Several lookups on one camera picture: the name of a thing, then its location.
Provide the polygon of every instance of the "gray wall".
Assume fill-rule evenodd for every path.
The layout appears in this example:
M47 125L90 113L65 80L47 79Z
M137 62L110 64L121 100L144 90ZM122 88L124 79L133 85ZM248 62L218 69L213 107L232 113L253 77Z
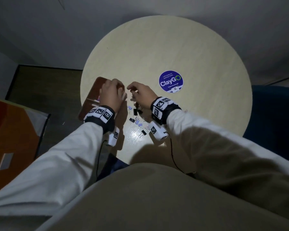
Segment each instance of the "gray wall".
M83 69L109 31L135 18L162 14L215 30L238 52L255 83L289 66L289 0L63 2L65 10L58 0L0 0L0 51L20 64Z
M0 99L5 99L18 64L0 53Z

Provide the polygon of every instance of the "round table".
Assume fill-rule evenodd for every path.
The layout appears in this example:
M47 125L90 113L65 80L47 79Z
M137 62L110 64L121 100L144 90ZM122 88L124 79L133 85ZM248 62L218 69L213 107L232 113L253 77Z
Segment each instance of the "round table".
M160 75L169 70L179 73L184 81L178 92L169 93L160 86ZM99 76L117 78L125 87L132 81L149 85L158 96L174 100L182 110L239 136L250 119L251 85L239 55L216 32L189 19L148 16L108 33L85 64L80 85L82 104ZM162 143L155 141L152 134L139 138L140 127L129 121L133 114L127 106L134 107L130 99L127 91L127 103L116 118L120 137L111 151L128 164L151 162L175 167L169 138ZM177 165L185 172L194 171L189 157L172 140Z

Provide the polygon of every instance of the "brown tray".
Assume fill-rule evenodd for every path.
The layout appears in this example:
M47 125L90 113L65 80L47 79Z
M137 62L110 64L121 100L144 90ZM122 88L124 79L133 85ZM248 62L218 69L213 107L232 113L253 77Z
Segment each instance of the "brown tray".
M106 78L103 77L98 77L94 83L93 86L88 94L88 96L86 97L83 106L81 107L81 110L79 112L78 115L78 119L80 121L83 121L83 119L85 118L85 116L87 115L87 113L93 109L95 106L99 106L100 102L99 102L99 97L100 97L100 89L102 88L102 85L107 81ZM117 88L119 89L120 87L122 87L124 89L124 86L122 85L117 85Z

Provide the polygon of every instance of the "round sticker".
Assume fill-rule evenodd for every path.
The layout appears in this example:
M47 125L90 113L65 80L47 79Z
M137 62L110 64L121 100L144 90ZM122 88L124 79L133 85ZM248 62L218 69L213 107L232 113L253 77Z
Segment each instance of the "round sticker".
M161 74L159 83L164 91L175 93L183 87L183 78L179 73L168 70Z

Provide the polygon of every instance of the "white sleeve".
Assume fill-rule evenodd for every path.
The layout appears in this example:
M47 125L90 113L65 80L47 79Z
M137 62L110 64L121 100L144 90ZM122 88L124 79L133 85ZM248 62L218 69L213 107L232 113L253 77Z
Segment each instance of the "white sleeve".
M198 179L289 218L289 161L182 110L172 111L167 124Z
M88 122L36 159L0 190L0 215L51 216L85 188L103 136Z

